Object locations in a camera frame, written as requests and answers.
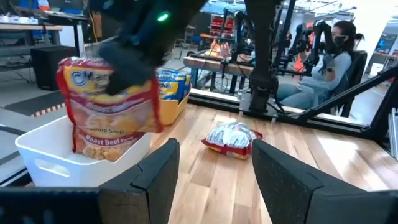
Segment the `yellow box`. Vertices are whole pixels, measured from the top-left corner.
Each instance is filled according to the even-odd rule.
[[[171,125],[180,116],[188,103],[189,93],[178,103],[178,100],[160,100],[159,116],[163,125]]]

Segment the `dark hair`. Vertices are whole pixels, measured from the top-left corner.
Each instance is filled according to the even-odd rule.
[[[342,35],[348,36],[348,40],[343,43],[343,47],[341,49],[343,52],[346,51],[352,55],[354,53],[355,40],[364,39],[364,35],[357,34],[355,25],[350,21],[338,21],[334,26],[341,29]]]

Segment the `red snack bag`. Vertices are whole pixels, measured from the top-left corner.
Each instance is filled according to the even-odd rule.
[[[158,133],[163,126],[156,76],[110,96],[104,90],[112,72],[102,59],[66,58],[59,63],[57,83],[73,123],[73,152],[116,161],[144,132]]]
[[[209,149],[221,154],[247,159],[251,155],[251,144],[257,138],[262,138],[262,134],[235,121],[217,126],[201,141]]]

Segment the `gray shirt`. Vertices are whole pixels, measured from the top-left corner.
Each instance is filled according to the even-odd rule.
[[[328,82],[325,80],[325,73],[319,71],[318,66],[314,68],[312,77],[304,77],[300,82],[303,87],[308,87],[318,93],[324,100],[329,99],[332,91],[338,86],[341,79],[346,76],[346,72],[351,65],[351,56],[348,52],[343,52],[335,58],[335,79]]]

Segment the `green led light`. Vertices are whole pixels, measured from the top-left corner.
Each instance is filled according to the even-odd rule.
[[[169,14],[168,14],[167,12],[165,12],[165,13],[163,13],[162,15],[160,15],[160,16],[157,18],[157,20],[158,20],[159,22],[163,22],[163,21],[165,21],[167,18],[169,18]]]

